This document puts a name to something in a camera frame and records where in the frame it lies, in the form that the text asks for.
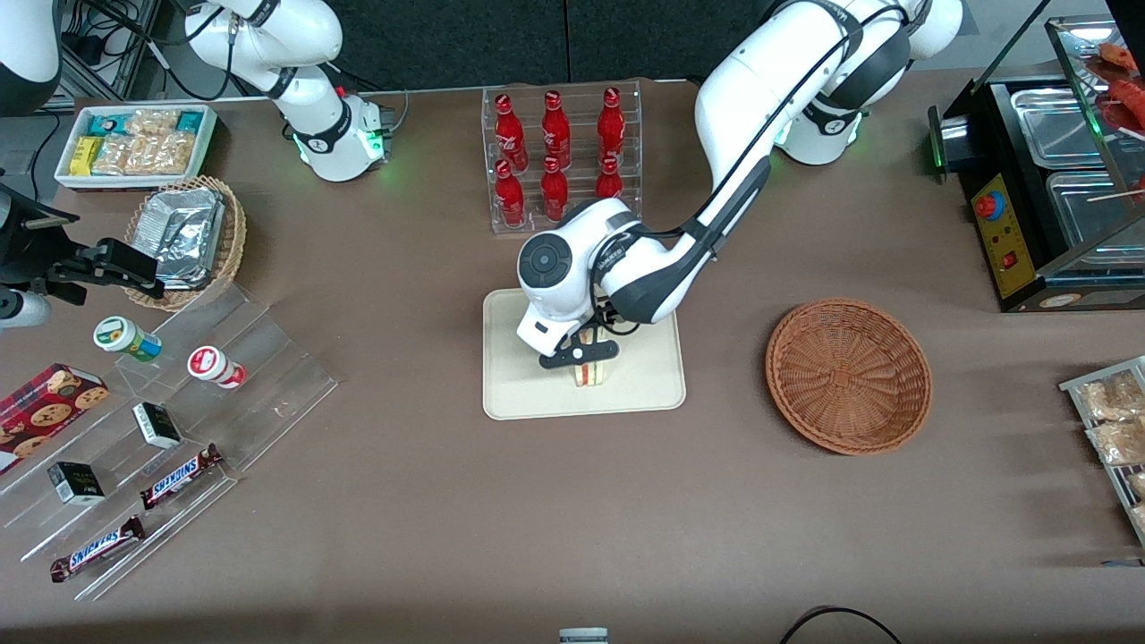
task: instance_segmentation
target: red button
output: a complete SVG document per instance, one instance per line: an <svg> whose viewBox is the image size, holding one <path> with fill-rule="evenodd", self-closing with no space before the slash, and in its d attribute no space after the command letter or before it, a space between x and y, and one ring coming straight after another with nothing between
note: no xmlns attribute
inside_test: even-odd
<svg viewBox="0 0 1145 644"><path fill-rule="evenodd" d="M978 201L974 202L974 214L981 217L982 219L993 215L995 209L997 209L997 202L989 195L979 197Z"/></svg>

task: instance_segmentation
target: acrylic bottle rack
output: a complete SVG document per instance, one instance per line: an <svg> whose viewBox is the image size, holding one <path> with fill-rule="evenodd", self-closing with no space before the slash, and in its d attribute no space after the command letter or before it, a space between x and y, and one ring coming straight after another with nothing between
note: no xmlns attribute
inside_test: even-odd
<svg viewBox="0 0 1145 644"><path fill-rule="evenodd" d="M540 119L545 116L545 92L550 89L561 93L561 109L568 116L571 129L572 163L564 170L569 186L569 201L564 210L567 212L582 202L597 198L597 178L600 175L597 119L605 107L605 89L608 87L619 89L621 111L624 112L624 154L617 168L617 175L624 182L621 199L627 204L633 214L640 217L643 113L639 81L487 87L482 91L481 97L481 131L485 154L485 179L489 183L489 209L495 234L535 233L556 226L545 217L544 198L540 193L540 179L545 175L545 143L540 132ZM493 164L502 158L500 148L497 146L497 109L493 104L493 99L498 94L508 94L512 99L513 112L521 119L521 126L524 128L524 147L529 152L529 166L524 172L516 174L524 190L524 225L518 228L505 225L493 190L497 182Z"/></svg>

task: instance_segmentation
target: yellow control panel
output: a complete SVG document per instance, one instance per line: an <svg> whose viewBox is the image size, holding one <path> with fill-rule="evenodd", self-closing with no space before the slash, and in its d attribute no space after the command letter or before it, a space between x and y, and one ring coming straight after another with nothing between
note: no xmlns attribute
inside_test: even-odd
<svg viewBox="0 0 1145 644"><path fill-rule="evenodd" d="M978 221L978 234L986 246L994 283L998 285L998 293L1008 298L1033 282L1037 274L1010 206L1010 193L1002 175L995 176L974 195L970 205Z"/></svg>

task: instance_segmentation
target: yellow snack bar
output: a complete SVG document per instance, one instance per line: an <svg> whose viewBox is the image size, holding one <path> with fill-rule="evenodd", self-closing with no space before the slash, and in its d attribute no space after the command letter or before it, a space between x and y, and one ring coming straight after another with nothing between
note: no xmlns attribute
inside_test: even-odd
<svg viewBox="0 0 1145 644"><path fill-rule="evenodd" d="M100 154L100 146L103 139L100 136L80 136L76 140L76 151L72 152L72 160L68 164L68 174L73 176L90 176L92 163Z"/></svg>

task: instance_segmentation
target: small black box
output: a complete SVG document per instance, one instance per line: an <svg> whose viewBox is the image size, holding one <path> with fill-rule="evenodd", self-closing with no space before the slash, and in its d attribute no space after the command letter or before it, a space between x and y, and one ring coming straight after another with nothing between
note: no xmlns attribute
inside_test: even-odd
<svg viewBox="0 0 1145 644"><path fill-rule="evenodd" d="M64 503L95 505L103 501L103 488L90 465L60 461L48 468L48 478Z"/></svg>
<svg viewBox="0 0 1145 644"><path fill-rule="evenodd" d="M143 432L143 440L160 449L179 447L179 441L182 439L166 409L150 402L141 402L132 411L135 414L135 424Z"/></svg>

